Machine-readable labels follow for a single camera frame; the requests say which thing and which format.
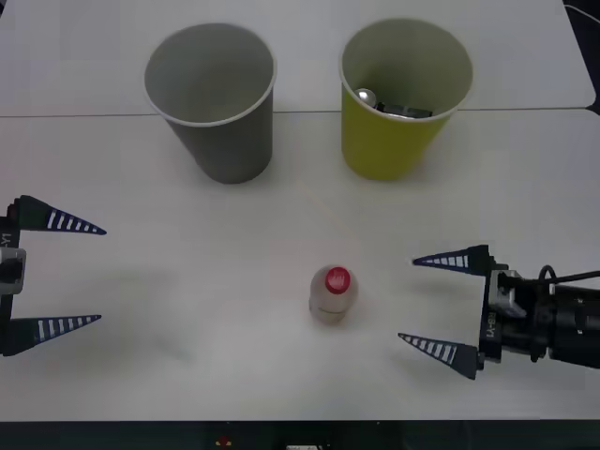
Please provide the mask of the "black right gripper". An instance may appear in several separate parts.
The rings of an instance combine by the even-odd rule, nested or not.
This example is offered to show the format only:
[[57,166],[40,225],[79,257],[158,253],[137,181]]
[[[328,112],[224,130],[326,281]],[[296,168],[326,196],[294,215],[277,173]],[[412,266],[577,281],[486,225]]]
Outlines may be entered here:
[[476,347],[445,340],[398,333],[419,352],[475,380],[482,363],[499,363],[503,351],[524,354],[536,362],[552,354],[554,306],[551,299],[554,269],[545,265],[538,277],[526,279],[506,264],[492,265],[488,245],[431,254],[412,260],[423,266],[485,277],[479,351]]

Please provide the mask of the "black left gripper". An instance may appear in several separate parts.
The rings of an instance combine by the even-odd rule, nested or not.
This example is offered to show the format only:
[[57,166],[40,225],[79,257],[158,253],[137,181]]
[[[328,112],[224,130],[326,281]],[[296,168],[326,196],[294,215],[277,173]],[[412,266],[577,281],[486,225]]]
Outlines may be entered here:
[[[106,235],[99,226],[22,195],[7,208],[7,216],[21,230],[45,233]],[[23,251],[20,231],[1,218],[1,355],[14,356],[49,340],[99,321],[101,315],[10,319],[13,296],[23,289]]]

